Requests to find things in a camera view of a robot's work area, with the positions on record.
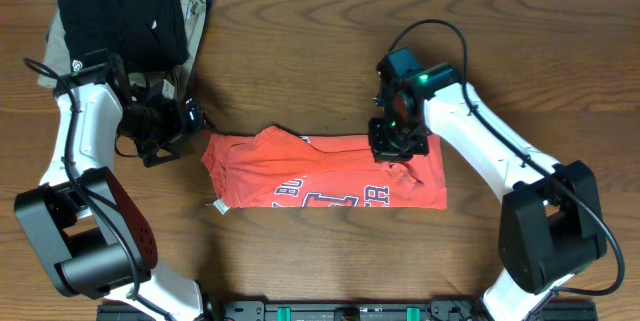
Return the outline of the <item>red printed t-shirt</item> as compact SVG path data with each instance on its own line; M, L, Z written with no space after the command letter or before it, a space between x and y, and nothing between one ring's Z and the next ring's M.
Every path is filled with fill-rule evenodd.
M220 211L231 208L426 208L448 191L440 140L408 161L378 162L365 135L298 136L270 126L254 136L214 133L201 158Z

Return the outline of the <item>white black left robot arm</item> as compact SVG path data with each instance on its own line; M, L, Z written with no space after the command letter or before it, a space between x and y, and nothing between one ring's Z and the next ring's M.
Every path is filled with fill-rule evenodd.
M14 211L57 291L107 300L101 320L218 319L201 285L160 261L150 224L113 171L121 136L147 167L179 158L178 146L206 124L201 110L132 86L114 61L64 76L25 64L55 80L60 124L48 170Z

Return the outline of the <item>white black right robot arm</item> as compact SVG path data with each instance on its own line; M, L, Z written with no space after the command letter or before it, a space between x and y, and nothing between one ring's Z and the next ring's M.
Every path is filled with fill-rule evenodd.
M581 161L561 164L526 142L480 99L462 71L444 63L380 62L369 123L378 161L425 155L433 134L451 145L501 203L503 269L479 300L440 298L410 308L410 320L595 320L594 303L559 302L570 278L607 252L597 183Z

